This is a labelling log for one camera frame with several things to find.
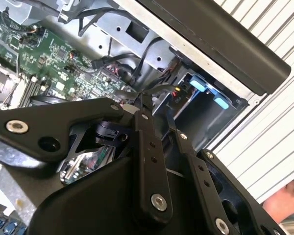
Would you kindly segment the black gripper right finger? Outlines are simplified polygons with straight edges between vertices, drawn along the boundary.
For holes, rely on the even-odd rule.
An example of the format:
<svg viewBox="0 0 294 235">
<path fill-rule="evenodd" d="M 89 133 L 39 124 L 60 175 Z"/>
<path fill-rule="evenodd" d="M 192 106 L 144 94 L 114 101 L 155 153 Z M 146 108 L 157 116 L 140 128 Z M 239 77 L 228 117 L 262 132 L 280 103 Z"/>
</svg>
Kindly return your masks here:
<svg viewBox="0 0 294 235">
<path fill-rule="evenodd" d="M 171 111 L 165 114 L 166 167 L 180 174 L 180 206 L 189 215 L 188 235 L 283 235 L 285 232 L 250 195 L 217 156 L 207 149 L 194 151 L 179 131 Z"/>
</svg>

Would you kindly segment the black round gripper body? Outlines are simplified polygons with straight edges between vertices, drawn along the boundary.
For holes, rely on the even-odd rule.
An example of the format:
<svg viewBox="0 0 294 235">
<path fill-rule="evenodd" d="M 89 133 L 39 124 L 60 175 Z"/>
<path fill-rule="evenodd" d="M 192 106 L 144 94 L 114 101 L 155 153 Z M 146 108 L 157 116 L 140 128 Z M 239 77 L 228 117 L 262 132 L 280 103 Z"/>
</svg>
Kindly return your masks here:
<svg viewBox="0 0 294 235">
<path fill-rule="evenodd" d="M 29 235 L 208 235 L 206 150 L 135 128 L 117 159 L 45 199 Z"/>
</svg>

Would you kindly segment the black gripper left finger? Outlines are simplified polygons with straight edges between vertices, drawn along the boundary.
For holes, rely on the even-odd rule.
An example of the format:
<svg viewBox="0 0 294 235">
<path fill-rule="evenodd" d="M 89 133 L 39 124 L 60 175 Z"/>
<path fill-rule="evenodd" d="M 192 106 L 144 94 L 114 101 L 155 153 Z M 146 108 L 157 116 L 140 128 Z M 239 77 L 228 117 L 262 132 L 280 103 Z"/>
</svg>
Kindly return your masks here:
<svg viewBox="0 0 294 235">
<path fill-rule="evenodd" d="M 131 114 L 109 98 L 0 111 L 0 163 L 39 178 L 60 171 L 65 160 L 113 146 L 116 158 L 67 188 L 86 193 L 91 181 L 113 183 L 130 169 L 130 209 L 144 223 L 171 220 L 172 201 L 162 143 L 154 131 L 152 97 L 136 95 Z"/>
</svg>

